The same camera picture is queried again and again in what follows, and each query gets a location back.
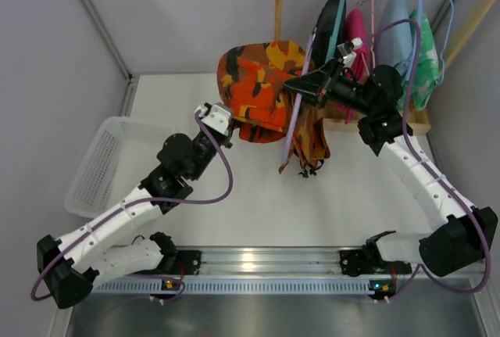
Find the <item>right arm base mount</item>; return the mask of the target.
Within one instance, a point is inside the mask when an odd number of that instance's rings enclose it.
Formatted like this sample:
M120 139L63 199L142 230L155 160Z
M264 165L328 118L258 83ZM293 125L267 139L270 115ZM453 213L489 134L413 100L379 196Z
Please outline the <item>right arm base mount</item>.
M346 249L339 252L341 273L350 277L362 274L385 274L386 267L363 249Z

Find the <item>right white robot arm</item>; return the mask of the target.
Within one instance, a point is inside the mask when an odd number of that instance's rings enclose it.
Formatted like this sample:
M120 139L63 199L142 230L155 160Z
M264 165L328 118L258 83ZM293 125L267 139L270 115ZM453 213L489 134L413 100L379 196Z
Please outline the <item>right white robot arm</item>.
M372 238L382 262L422 264L443 278L486 258L498 216L461 195L420 148L396 107L402 78L394 67L377 66L366 83L359 84L346 77L338 61L331 60L318 70L285 81L284 89L301 94L311 106L335 101L361 113L362 141L392 169L424 212L430 233L389 231Z

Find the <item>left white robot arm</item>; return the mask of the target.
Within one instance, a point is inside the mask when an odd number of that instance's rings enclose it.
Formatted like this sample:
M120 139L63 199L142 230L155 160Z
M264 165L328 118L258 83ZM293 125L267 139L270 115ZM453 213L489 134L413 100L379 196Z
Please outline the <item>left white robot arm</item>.
M195 121L199 133L194 138L169 136L157 155L159 165L118 204L71 233L38 241L35 284L46 285L58 308L77 305L94 288L116 278L169 274L177 265L177 247L164 233L129 246L117 242L180 204L198 204L190 197L189 181L197 181L215 156L229 163L222 148L231 146L231 120L197 112Z

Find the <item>lilac plastic hanger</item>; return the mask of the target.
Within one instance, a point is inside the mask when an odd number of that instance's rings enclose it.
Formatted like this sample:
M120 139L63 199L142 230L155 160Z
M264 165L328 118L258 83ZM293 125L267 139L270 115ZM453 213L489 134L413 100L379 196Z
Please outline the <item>lilac plastic hanger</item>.
M317 28L315 27L312 30L311 35L309 36L308 44L307 44L307 47L305 50L305 62L304 62L303 67L302 67L302 75L307 74L307 72L309 71L309 64L310 64L310 60L311 60L313 42L316 39L316 32L317 32ZM281 157L281 165L278 169L278 172L280 174L283 172L284 168L287 166L287 164L289 162L290 150L292 148L292 140L293 140L295 126L297 124L298 114L299 114L301 104L302 104L302 95L299 92L296 92L293 110L292 110L292 114L291 114L291 119L289 122L288 131L287 131L286 138L285 138L284 151L283 151L282 157Z

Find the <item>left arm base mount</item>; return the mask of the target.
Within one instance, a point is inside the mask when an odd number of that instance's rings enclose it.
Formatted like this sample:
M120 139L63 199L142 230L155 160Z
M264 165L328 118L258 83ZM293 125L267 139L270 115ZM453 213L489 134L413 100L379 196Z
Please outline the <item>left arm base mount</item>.
M162 259L157 268L139 271L142 275L195 275L202 263L202 252L199 250L181 249L176 256Z

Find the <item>orange camouflage trousers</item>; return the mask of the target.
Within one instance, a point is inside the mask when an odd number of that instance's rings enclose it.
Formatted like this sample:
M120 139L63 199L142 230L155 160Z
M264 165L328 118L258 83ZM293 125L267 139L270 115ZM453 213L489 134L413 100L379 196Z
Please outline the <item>orange camouflage trousers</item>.
M302 75L305 50L293 41L240 45L222 55L216 71L220 98L233 111L240 139L269 144L286 138L296 94L284 82ZM320 110L301 102L281 173L297 156L301 175L317 174L330 149Z

